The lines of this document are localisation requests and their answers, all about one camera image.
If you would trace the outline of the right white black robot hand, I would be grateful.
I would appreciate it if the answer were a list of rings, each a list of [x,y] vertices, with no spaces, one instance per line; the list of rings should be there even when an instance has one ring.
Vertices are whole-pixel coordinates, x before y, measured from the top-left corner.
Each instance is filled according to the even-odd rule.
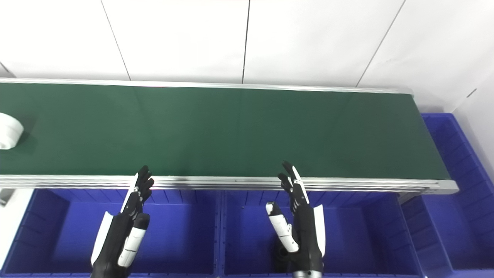
[[[272,251],[274,270],[293,278],[321,278],[326,252],[323,206],[312,207],[295,166],[282,163],[287,175],[279,173],[282,189],[289,196],[293,223],[289,223],[275,201],[266,203],[268,218],[277,235]]]

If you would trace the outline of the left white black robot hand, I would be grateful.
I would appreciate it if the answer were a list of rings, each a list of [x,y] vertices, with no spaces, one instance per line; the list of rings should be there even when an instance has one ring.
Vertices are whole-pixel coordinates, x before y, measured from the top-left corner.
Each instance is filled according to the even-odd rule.
[[[104,213],[91,255],[91,278],[127,278],[150,223],[143,206],[155,181],[143,166],[130,182],[118,214]]]

